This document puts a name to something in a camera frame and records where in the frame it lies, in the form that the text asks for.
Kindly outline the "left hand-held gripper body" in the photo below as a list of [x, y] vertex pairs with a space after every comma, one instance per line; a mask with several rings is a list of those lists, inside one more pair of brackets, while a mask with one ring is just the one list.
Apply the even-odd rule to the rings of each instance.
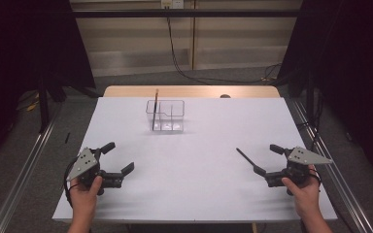
[[100, 152], [100, 149], [84, 148], [69, 163], [65, 171], [65, 186], [68, 186], [67, 183], [73, 179], [78, 179], [85, 187], [91, 187], [94, 179], [99, 176], [103, 179], [98, 191], [99, 195], [104, 193], [105, 188], [121, 188], [124, 176], [120, 171], [118, 173], [108, 173], [101, 169], [100, 157], [103, 153]]

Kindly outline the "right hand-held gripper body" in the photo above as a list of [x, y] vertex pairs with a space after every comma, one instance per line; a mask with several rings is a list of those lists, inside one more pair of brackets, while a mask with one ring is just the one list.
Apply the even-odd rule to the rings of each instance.
[[331, 159], [301, 147], [284, 150], [281, 155], [287, 159], [287, 167], [279, 172], [266, 173], [264, 179], [269, 187], [283, 186], [282, 178], [289, 178], [297, 185], [304, 184], [310, 175], [310, 165], [332, 163]]

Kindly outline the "black pen with silver band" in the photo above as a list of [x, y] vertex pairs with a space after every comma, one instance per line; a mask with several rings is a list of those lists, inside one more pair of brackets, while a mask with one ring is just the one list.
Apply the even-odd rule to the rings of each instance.
[[255, 167], [255, 164], [239, 149], [236, 148], [236, 150], [253, 166]]

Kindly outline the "black pencil with orange end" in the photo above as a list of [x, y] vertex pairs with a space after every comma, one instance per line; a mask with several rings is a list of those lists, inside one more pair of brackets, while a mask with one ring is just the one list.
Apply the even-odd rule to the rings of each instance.
[[154, 102], [153, 102], [153, 121], [152, 121], [152, 131], [154, 131], [154, 127], [155, 127], [156, 110], [157, 110], [157, 103], [158, 103], [158, 93], [159, 93], [159, 89], [157, 88], [157, 89], [155, 90]]

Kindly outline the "clear plastic divided container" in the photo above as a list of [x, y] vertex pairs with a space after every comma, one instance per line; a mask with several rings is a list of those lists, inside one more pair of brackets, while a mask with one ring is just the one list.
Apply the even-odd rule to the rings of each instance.
[[[149, 100], [146, 114], [152, 130], [153, 102]], [[184, 130], [185, 102], [183, 100], [158, 100], [154, 132]]]

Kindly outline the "person's right hand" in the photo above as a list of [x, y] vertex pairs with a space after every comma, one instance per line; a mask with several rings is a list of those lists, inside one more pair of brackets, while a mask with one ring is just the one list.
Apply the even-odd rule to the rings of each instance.
[[319, 192], [321, 183], [313, 165], [309, 166], [309, 173], [308, 180], [300, 185], [295, 184], [289, 178], [282, 178], [283, 184], [294, 196], [294, 205], [299, 216], [302, 213], [320, 212]]

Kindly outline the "person's left hand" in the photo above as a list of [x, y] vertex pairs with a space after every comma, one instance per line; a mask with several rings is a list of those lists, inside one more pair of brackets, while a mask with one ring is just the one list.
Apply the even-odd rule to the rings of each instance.
[[97, 203], [97, 193], [103, 180], [97, 176], [90, 188], [85, 187], [78, 179], [73, 179], [70, 186], [70, 195], [74, 216], [94, 216]]

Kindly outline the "white table cover sheet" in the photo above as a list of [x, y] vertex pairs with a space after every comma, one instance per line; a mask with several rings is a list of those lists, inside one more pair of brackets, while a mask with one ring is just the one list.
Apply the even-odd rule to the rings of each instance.
[[301, 145], [282, 98], [187, 98], [183, 132], [153, 132], [146, 98], [98, 100], [83, 144], [116, 147], [100, 164], [117, 172], [133, 162], [121, 188], [99, 197], [96, 220], [119, 223], [293, 220], [292, 198], [269, 187], [255, 165], [274, 172], [286, 160], [271, 144]]

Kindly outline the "black curtain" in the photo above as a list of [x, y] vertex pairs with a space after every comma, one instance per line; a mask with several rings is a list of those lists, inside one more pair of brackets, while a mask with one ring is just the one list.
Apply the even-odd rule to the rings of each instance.
[[0, 144], [20, 96], [44, 86], [95, 87], [70, 0], [0, 0]]
[[302, 0], [279, 72], [322, 92], [373, 165], [373, 0]]

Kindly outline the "metal floor rail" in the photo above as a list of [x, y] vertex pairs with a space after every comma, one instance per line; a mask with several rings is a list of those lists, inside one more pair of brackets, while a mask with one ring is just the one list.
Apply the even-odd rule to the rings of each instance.
[[51, 136], [51, 132], [61, 109], [62, 105], [60, 104], [56, 104], [53, 107], [49, 121], [44, 123], [44, 127], [40, 128], [40, 132], [36, 134], [33, 147], [29, 150], [27, 157], [22, 162], [21, 170], [13, 179], [14, 183], [11, 185], [11, 189], [6, 195], [5, 200], [0, 205], [0, 233], [5, 233], [7, 230], [18, 202], [27, 187], [42, 151]]
[[338, 216], [336, 222], [341, 224], [347, 233], [373, 233], [370, 219], [344, 178], [334, 154], [328, 148], [320, 130], [307, 118], [306, 107], [299, 99], [288, 99], [287, 103], [305, 146], [333, 160], [330, 165], [320, 165], [319, 171], [325, 181], [329, 200]]

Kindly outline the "black stand post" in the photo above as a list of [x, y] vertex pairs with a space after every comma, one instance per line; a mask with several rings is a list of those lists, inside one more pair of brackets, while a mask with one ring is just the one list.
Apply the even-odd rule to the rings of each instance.
[[50, 122], [47, 90], [46, 90], [45, 81], [43, 77], [39, 79], [38, 91], [39, 91], [39, 104], [40, 104], [40, 114], [41, 114], [40, 132], [43, 133], [48, 127], [49, 122]]

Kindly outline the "black horizontal frame bar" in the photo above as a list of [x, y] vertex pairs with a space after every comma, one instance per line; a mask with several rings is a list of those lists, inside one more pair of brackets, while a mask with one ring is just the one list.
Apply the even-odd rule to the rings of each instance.
[[296, 10], [78, 10], [75, 17], [298, 17]]

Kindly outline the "white wall socket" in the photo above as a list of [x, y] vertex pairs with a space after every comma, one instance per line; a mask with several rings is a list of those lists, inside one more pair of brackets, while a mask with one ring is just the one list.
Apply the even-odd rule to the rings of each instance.
[[162, 9], [182, 9], [185, 6], [184, 0], [161, 0]]

